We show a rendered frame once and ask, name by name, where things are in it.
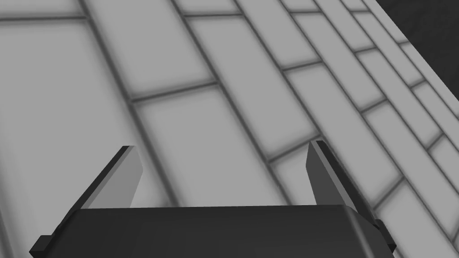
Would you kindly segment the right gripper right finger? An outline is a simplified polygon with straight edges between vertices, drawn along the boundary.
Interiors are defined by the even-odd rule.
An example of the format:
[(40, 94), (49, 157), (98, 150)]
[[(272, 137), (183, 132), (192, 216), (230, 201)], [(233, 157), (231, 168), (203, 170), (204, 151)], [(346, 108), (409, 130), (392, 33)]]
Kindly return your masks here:
[(362, 194), (323, 140), (309, 143), (305, 168), (316, 204), (346, 205), (365, 219), (375, 219)]

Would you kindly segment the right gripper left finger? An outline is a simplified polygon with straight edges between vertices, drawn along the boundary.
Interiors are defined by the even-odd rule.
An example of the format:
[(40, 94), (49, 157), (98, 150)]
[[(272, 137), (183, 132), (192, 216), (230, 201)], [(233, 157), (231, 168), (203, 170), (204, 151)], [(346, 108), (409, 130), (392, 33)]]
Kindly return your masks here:
[(135, 146), (123, 146), (74, 204), (74, 209), (129, 208), (143, 173)]

